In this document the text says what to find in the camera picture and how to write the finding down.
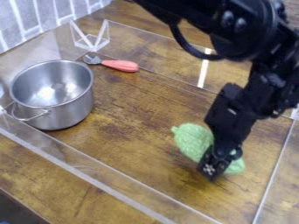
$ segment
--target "metal pot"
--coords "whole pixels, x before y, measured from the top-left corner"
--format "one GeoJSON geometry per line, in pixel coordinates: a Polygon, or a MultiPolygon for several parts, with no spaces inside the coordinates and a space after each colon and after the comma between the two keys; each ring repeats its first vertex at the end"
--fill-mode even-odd
{"type": "Polygon", "coordinates": [[[93,73],[80,62],[52,60],[31,66],[9,88],[13,118],[41,130],[71,127],[92,110],[92,83],[93,73]]]}

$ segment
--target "wooden surface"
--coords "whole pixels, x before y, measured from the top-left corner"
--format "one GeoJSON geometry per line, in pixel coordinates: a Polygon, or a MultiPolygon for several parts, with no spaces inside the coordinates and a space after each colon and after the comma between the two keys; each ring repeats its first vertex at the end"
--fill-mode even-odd
{"type": "MultiPolygon", "coordinates": [[[[115,1],[83,18],[80,25],[92,31],[103,18],[171,36],[166,26],[133,3],[115,1]]],[[[210,46],[207,37],[187,24],[183,30],[194,43],[210,46]]],[[[247,65],[227,64],[227,79],[242,84],[236,74],[244,77],[246,68],[247,65]]],[[[171,127],[203,124],[215,94],[147,71],[127,74],[103,66],[93,66],[92,70],[91,115],[71,129],[48,134],[218,221],[251,223],[291,121],[279,118],[256,124],[244,143],[247,172],[222,177],[212,184],[178,151],[171,127]]],[[[0,136],[0,141],[0,186],[51,223],[156,223],[5,137],[0,136]]]]}

